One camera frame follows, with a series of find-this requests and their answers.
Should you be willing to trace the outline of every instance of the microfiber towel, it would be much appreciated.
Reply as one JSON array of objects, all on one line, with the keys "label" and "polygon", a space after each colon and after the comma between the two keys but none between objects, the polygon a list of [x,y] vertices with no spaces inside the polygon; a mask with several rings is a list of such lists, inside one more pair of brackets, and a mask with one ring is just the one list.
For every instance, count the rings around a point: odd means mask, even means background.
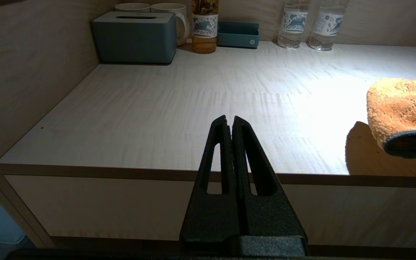
[{"label": "microfiber towel", "polygon": [[368,124],[386,153],[416,158],[416,80],[380,79],[367,93]]}]

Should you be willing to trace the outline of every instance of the tissue box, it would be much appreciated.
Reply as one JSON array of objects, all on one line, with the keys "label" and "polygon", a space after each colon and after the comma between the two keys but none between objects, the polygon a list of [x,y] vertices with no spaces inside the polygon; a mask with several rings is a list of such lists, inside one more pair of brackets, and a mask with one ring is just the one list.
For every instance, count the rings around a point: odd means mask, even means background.
[{"label": "tissue box", "polygon": [[256,49],[258,45],[258,23],[219,22],[218,46]]},{"label": "tissue box", "polygon": [[108,12],[91,27],[104,62],[169,64],[178,46],[174,13]]}]

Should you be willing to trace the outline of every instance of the white mug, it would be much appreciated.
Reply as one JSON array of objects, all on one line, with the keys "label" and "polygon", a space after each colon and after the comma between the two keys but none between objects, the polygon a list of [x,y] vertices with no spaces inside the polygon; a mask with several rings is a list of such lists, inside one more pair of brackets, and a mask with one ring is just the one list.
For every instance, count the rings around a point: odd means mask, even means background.
[{"label": "white mug", "polygon": [[187,7],[183,4],[161,3],[151,5],[154,13],[175,13],[178,30],[178,46],[183,45],[189,36],[189,20],[187,19]]},{"label": "white mug", "polygon": [[150,5],[144,3],[124,3],[115,5],[116,12],[150,12]]}]

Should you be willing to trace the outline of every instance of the water bottle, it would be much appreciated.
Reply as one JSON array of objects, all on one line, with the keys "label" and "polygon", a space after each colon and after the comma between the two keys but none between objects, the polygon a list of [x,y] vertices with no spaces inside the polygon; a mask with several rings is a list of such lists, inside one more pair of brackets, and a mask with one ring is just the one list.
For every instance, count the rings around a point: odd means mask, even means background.
[{"label": "water bottle", "polygon": [[306,26],[312,0],[285,0],[283,18],[279,29],[279,46],[288,49],[299,47]]},{"label": "water bottle", "polygon": [[309,45],[319,51],[330,51],[340,29],[350,0],[322,0]]}]

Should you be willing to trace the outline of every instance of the bottle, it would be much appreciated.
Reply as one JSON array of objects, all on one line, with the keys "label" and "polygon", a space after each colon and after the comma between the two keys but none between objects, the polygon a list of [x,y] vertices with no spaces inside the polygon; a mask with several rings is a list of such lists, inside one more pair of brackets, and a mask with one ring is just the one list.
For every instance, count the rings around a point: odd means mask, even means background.
[{"label": "bottle", "polygon": [[332,49],[349,1],[322,0],[309,40],[311,48],[319,51],[330,51]]},{"label": "bottle", "polygon": [[288,49],[299,47],[311,1],[285,0],[279,38],[277,39],[279,46]]},{"label": "bottle", "polygon": [[219,0],[192,0],[192,49],[212,53],[218,44]]}]

